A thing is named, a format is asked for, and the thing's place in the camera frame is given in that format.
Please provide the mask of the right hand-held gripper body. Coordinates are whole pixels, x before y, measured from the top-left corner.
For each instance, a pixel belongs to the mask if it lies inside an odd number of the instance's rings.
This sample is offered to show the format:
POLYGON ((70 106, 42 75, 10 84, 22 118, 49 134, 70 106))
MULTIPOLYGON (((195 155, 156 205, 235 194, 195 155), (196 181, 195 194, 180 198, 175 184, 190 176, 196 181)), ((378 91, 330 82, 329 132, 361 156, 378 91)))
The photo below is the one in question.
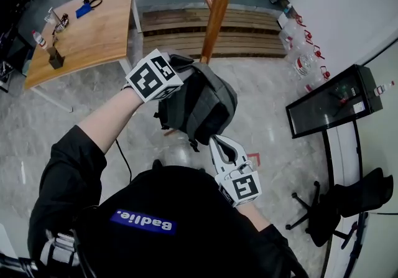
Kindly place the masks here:
POLYGON ((233 208, 255 200, 262 193, 258 172, 252 168, 251 161, 217 174, 215 182, 233 208))

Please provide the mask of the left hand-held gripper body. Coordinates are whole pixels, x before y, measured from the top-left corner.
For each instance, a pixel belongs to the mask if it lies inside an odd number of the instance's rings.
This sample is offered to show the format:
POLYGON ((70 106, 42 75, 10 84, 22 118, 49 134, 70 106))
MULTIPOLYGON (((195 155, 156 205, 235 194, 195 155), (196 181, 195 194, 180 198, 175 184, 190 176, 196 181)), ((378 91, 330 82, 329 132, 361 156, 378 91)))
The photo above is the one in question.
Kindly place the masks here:
POLYGON ((192 58, 176 51, 153 50, 126 75, 127 85, 143 102, 168 98, 192 74, 192 58))

